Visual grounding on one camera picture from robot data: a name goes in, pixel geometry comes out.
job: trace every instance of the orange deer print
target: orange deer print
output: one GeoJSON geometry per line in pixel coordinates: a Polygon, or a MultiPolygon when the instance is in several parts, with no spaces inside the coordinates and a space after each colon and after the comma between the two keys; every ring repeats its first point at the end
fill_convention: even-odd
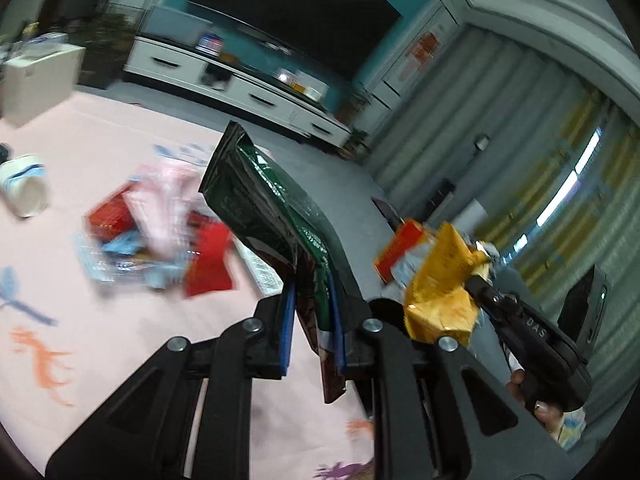
{"type": "Polygon", "coordinates": [[[370,420],[360,418],[347,422],[347,435],[349,435],[351,440],[357,440],[363,431],[370,437],[373,437],[373,424],[370,420]]]}
{"type": "Polygon", "coordinates": [[[52,352],[47,349],[42,341],[38,339],[35,332],[25,330],[23,328],[14,328],[11,332],[11,338],[19,346],[14,350],[16,353],[23,353],[27,347],[31,347],[33,357],[33,375],[39,387],[44,388],[49,397],[58,404],[72,408],[71,402],[66,402],[58,395],[56,388],[69,384],[71,380],[59,381],[52,375],[52,368],[61,368],[63,370],[72,370],[73,368],[65,366],[56,358],[69,355],[71,352],[52,352]]]}

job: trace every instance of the fingernail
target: fingernail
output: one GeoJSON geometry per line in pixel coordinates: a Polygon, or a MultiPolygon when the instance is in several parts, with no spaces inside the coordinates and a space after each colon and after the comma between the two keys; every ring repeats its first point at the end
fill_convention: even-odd
{"type": "Polygon", "coordinates": [[[540,415],[546,415],[546,412],[548,412],[548,409],[549,407],[544,402],[536,403],[536,407],[535,407],[536,413],[539,413],[540,415]]]}

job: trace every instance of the teal wall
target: teal wall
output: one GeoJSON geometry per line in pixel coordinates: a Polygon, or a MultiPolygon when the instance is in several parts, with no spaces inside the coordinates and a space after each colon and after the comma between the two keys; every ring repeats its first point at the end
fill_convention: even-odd
{"type": "MultiPolygon", "coordinates": [[[[430,0],[387,1],[396,8],[401,17],[356,74],[353,80],[354,83],[364,81],[376,69],[376,66],[388,56],[389,50],[393,47],[398,37],[410,26],[413,19],[430,0]]],[[[238,56],[242,62],[248,65],[267,73],[274,73],[280,67],[287,68],[292,72],[302,70],[322,80],[329,85],[327,96],[324,99],[324,105],[332,112],[337,111],[339,108],[341,99],[343,95],[346,94],[350,82],[346,82],[339,76],[323,70],[322,67],[316,66],[311,61],[306,62],[299,57],[296,59],[285,59],[282,54],[267,50],[253,38],[249,38],[234,30],[231,23],[225,23],[224,18],[215,12],[194,6],[189,3],[189,0],[164,0],[162,4],[212,21],[218,26],[218,32],[225,41],[224,49],[230,54],[238,56]]]]}

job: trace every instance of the gray floor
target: gray floor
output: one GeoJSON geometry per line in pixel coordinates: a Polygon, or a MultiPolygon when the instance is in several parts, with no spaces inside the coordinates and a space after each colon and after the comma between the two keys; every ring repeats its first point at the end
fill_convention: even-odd
{"type": "Polygon", "coordinates": [[[79,90],[145,108],[222,132],[233,120],[244,126],[255,144],[267,148],[274,160],[318,204],[340,237],[365,299],[380,294],[382,282],[372,261],[391,240],[393,231],[373,205],[371,197],[384,198],[369,174],[353,162],[299,144],[276,132],[187,99],[133,83],[116,82],[106,90],[79,90]]]}

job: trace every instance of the human hand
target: human hand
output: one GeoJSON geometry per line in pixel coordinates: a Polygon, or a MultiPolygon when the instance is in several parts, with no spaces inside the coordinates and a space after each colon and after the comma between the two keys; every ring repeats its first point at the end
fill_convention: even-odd
{"type": "MultiPolygon", "coordinates": [[[[509,393],[523,406],[525,405],[525,399],[520,385],[524,381],[524,377],[524,370],[516,370],[511,374],[511,381],[507,383],[509,393]]],[[[560,407],[545,402],[536,402],[534,414],[537,420],[544,424],[547,433],[557,440],[564,422],[564,413],[560,407]]]]}

